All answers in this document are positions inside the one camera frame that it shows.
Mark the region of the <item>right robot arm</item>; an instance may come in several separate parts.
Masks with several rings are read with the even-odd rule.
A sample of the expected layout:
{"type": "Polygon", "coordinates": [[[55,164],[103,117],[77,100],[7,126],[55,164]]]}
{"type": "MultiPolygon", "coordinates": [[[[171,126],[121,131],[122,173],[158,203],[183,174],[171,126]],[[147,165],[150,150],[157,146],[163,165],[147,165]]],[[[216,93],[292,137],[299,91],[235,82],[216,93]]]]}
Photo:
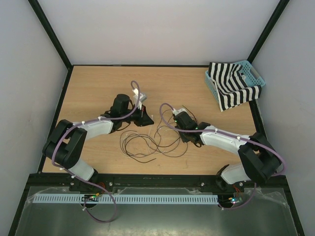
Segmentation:
{"type": "Polygon", "coordinates": [[[227,164],[217,173],[219,176],[215,179],[215,185],[220,191],[226,191],[232,184],[242,181],[264,184],[283,163],[266,137],[260,133],[239,135],[206,122],[196,123],[185,109],[174,110],[173,118],[175,129],[179,131],[183,142],[192,142],[196,147],[214,146],[239,156],[239,164],[227,164]]]}

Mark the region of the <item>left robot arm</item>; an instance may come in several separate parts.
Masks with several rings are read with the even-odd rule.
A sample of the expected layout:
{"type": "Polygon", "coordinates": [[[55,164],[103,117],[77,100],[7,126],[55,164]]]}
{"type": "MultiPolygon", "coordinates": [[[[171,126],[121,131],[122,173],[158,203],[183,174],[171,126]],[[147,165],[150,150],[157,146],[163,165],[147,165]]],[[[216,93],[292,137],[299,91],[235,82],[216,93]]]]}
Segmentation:
{"type": "Polygon", "coordinates": [[[135,94],[133,99],[131,101],[128,95],[118,94],[109,111],[90,121],[72,123],[66,119],[61,120],[44,145],[43,155],[50,158],[55,166],[81,178],[81,185],[86,190],[96,189],[96,170],[80,158],[84,142],[99,135],[121,131],[123,122],[133,122],[140,127],[153,125],[154,121],[142,104],[147,96],[135,94]]]}

